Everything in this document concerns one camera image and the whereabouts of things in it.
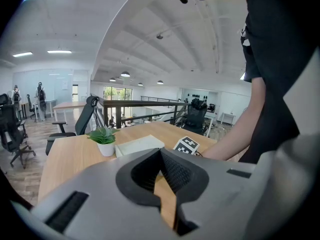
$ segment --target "office chair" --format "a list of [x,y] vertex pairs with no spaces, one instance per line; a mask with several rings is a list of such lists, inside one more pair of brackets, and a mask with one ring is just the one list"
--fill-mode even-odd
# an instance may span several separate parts
[[78,121],[75,123],[75,133],[74,132],[65,132],[64,125],[67,124],[65,121],[57,121],[53,122],[53,125],[59,125],[61,129],[61,133],[54,133],[49,136],[47,139],[47,144],[45,148],[46,155],[49,155],[52,145],[55,142],[55,139],[64,138],[64,137],[72,137],[78,135],[84,135],[89,120],[91,119],[92,114],[94,113],[95,107],[98,103],[99,97],[89,96],[86,99],[86,104],[81,112],[81,115]]
[[188,114],[182,129],[187,131],[203,135],[203,122],[207,113],[207,104],[202,100],[194,99],[190,105],[188,105]]
[[6,94],[0,95],[0,136],[1,144],[3,148],[11,153],[15,153],[10,165],[14,167],[13,162],[20,157],[21,164],[23,168],[26,165],[23,164],[22,155],[26,153],[36,153],[28,145],[27,141],[24,142],[26,145],[20,148],[25,138],[25,133],[18,130],[18,126],[24,124],[24,122],[18,122],[16,116],[16,108],[14,105],[7,105],[8,96]]
[[27,94],[26,95],[26,98],[28,99],[28,104],[29,104],[29,111],[31,112],[31,113],[33,113],[32,115],[30,115],[30,119],[33,117],[33,116],[35,116],[36,115],[36,110],[38,109],[37,107],[35,107],[35,109],[32,107],[32,103],[31,103],[31,101],[30,101],[30,95],[29,94]]

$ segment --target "railing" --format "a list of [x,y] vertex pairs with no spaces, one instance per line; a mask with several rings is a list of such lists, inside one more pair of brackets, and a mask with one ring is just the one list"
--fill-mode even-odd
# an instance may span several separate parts
[[168,98],[156,98],[156,97],[149,97],[149,96],[141,96],[141,101],[143,102],[169,102],[169,103],[177,103],[178,100],[175,99],[168,99]]
[[[94,119],[96,122],[97,126],[101,126],[101,125],[107,125],[109,123],[109,118],[108,118],[108,108],[115,108],[115,127],[121,128],[121,124],[122,122],[126,122],[126,121],[133,121],[133,120],[138,120],[138,119],[143,119],[143,118],[149,118],[149,117],[155,117],[155,116],[162,116],[162,115],[167,115],[167,114],[173,114],[173,117],[165,120],[163,122],[169,122],[172,125],[176,125],[176,120],[179,118],[182,118],[185,116],[184,115],[180,115],[177,116],[177,113],[179,112],[186,112],[187,109],[184,109],[185,106],[187,106],[187,103],[181,103],[181,102],[173,102],[172,99],[170,100],[170,102],[165,102],[165,101],[144,101],[144,100],[104,100],[103,98],[99,97],[99,101],[98,101],[102,106],[103,106],[103,111],[104,114],[102,114],[102,112],[99,110],[99,108],[95,108],[94,110]],[[158,114],[149,114],[149,115],[142,115],[142,116],[135,116],[135,117],[130,117],[130,118],[125,118],[122,119],[121,117],[121,108],[123,107],[159,107],[159,106],[174,106],[174,111],[170,111],[170,112],[164,112],[164,113],[158,113]],[[178,106],[183,106],[183,109],[178,110]],[[99,118],[99,115],[102,116],[102,118],[104,119],[104,122],[102,122]]]

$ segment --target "wooden floor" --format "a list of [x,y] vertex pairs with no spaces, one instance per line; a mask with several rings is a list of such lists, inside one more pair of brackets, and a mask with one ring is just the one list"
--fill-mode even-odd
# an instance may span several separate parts
[[[68,125],[64,127],[66,132],[75,131],[75,123],[80,116],[80,112],[79,109],[74,109],[73,112],[66,113],[68,121]],[[58,114],[58,120],[64,121],[63,113]],[[38,202],[40,179],[47,160],[45,153],[47,138],[50,134],[58,132],[57,126],[51,124],[53,121],[54,119],[51,117],[48,117],[43,122],[34,122],[34,119],[27,119],[25,123],[28,134],[27,142],[35,151],[36,156],[33,156],[32,153],[23,155],[23,162],[26,163],[25,169],[23,169],[19,159],[14,161],[14,167],[12,168],[10,166],[11,153],[0,146],[0,166],[2,171],[6,172],[6,176],[13,188],[32,205],[36,205]],[[230,129],[230,125],[217,123],[216,127],[211,129],[210,138],[219,141]],[[239,157],[237,155],[233,160],[237,161]]]

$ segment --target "ceiling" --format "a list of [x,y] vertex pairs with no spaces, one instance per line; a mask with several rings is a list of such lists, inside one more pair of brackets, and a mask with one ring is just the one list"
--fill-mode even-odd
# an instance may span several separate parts
[[[108,29],[104,4],[105,0],[27,0],[3,35],[0,66],[52,60],[93,65]],[[116,78],[126,70],[132,80],[126,84],[131,85],[190,71],[239,79],[245,68],[239,30],[247,13],[244,0],[155,0],[113,37],[97,76]],[[12,57],[30,51],[31,56]]]

